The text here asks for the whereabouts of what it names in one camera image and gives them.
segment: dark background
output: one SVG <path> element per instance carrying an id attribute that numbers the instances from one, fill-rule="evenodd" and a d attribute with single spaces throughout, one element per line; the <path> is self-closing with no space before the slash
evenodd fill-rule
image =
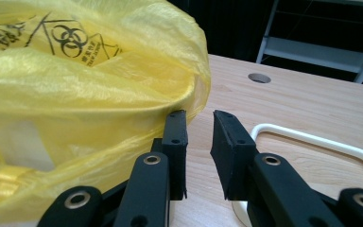
<path id="1" fill-rule="evenodd" d="M 255 62 L 273 0 L 169 0 L 205 31 L 208 52 Z M 363 6 L 281 0 L 270 36 L 363 52 Z M 264 55 L 263 64 L 353 81 L 355 73 Z"/>

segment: biohazard bag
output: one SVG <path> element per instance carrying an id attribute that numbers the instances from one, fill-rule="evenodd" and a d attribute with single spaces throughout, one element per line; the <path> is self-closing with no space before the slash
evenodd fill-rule
<path id="1" fill-rule="evenodd" d="M 0 223 L 122 183 L 209 89 L 203 31 L 164 0 L 1 0 Z"/>

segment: biohazard symbol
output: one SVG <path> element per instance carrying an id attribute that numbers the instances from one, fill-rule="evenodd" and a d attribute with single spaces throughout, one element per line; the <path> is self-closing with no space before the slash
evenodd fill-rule
<path id="1" fill-rule="evenodd" d="M 60 43 L 63 54 L 70 58 L 78 57 L 82 52 L 82 47 L 88 42 L 87 34 L 79 28 L 54 26 L 51 32 L 52 37 Z"/>

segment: yellow plastic bag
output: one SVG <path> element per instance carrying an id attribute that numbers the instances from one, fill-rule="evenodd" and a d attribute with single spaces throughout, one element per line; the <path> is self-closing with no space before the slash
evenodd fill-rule
<path id="1" fill-rule="evenodd" d="M 0 1 L 0 222 L 125 181 L 209 89 L 202 30 L 164 0 Z"/>

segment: wooden table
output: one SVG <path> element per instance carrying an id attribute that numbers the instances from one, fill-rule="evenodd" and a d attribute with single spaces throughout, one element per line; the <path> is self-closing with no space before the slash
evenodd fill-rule
<path id="1" fill-rule="evenodd" d="M 206 108 L 188 126 L 188 199 L 177 201 L 171 226 L 243 226 L 223 199 L 210 155 L 213 111 L 238 117 L 248 132 L 271 123 L 363 148 L 363 84 L 210 56 L 212 91 Z M 262 74 L 258 83 L 249 74 Z M 285 157 L 309 183 L 332 198 L 341 189 L 363 187 L 363 162 L 332 150 L 272 133 L 257 139 L 260 152 Z"/>

